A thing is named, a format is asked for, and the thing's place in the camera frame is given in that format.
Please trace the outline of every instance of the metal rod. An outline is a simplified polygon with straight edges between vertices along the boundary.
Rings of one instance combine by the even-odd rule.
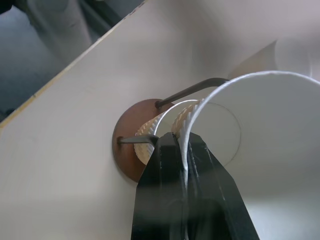
[[[188,87],[187,89],[185,90],[182,90],[170,97],[167,97],[166,99],[164,100],[161,100],[161,101],[156,101],[155,102],[155,107],[157,109],[161,108],[163,105],[166,105],[168,103],[171,103],[173,101],[176,101],[178,99],[181,99],[185,96],[188,96],[190,94],[193,94],[193,93],[196,93],[202,89],[206,89],[206,88],[209,88],[209,87],[218,87],[222,84],[224,84],[225,82],[229,81],[228,79],[225,79],[225,78],[221,78],[221,77],[214,77],[214,78],[209,78],[207,80],[204,80],[202,82],[199,82],[193,86],[190,86]]]
[[[117,143],[118,144],[152,144],[155,147],[158,139],[159,137],[152,134],[131,136],[131,137],[119,136],[117,138]]]

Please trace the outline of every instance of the wooden disc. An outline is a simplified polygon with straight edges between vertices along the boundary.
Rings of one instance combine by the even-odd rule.
[[[160,100],[161,99],[147,99],[131,106],[119,118],[113,131],[112,151],[114,160],[122,172],[135,182],[139,181],[146,165],[138,159],[133,144],[117,144],[117,139],[118,137],[126,138],[135,136],[143,124],[173,106],[172,103],[168,103],[160,109],[157,109],[155,102]]]

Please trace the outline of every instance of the brown round plate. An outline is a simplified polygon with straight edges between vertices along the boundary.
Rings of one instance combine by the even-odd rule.
[[[161,99],[147,99],[136,103],[125,111],[115,125],[112,135],[112,152],[114,160],[122,172],[135,182],[138,182],[146,165],[137,157],[133,144],[117,144],[118,137],[133,137],[138,129],[171,108],[174,104],[168,103],[160,109],[155,102]]]

